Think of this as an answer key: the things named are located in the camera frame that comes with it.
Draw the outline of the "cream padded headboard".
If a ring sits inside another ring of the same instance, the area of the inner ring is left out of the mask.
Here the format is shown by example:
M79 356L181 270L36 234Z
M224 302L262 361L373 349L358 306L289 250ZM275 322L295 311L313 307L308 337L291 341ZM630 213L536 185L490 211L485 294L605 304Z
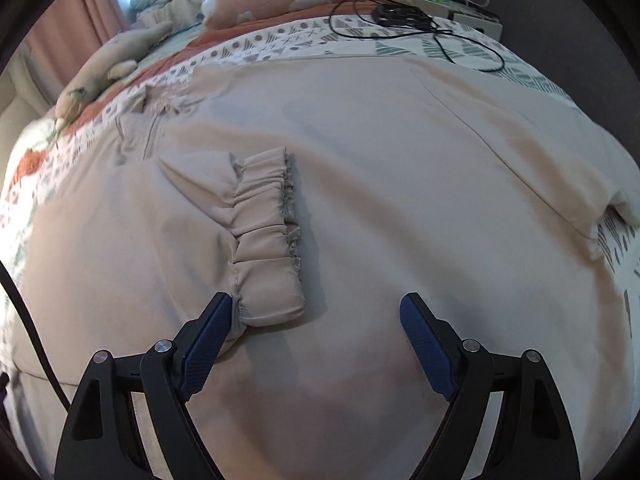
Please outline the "cream padded headboard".
M21 44L1 74L1 182L6 180L11 152L24 128L54 104L49 90L32 52Z

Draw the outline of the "left pink curtain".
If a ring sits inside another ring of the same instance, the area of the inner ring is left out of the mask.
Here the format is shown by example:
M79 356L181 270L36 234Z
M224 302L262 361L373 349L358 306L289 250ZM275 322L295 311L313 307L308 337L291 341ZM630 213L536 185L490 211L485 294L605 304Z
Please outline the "left pink curtain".
M27 35L29 49L55 72L74 70L128 22L117 0L54 0Z

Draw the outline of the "cream bedside table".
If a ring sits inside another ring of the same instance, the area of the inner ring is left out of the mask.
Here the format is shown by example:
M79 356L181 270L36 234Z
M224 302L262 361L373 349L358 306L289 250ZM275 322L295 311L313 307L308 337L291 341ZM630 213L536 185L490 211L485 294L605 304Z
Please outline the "cream bedside table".
M445 2L410 0L410 2L429 16L446 18L446 20L469 26L493 40L500 41L502 38L503 26L496 14L452 0Z

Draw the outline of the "beige plush toy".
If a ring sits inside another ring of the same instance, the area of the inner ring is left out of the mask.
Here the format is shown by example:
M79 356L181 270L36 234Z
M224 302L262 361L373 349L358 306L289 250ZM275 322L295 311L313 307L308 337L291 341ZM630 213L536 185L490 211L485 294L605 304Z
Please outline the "beige plush toy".
M114 81L130 75L149 50L171 31L171 21L127 30L96 50L58 96L54 110L56 131L73 122Z

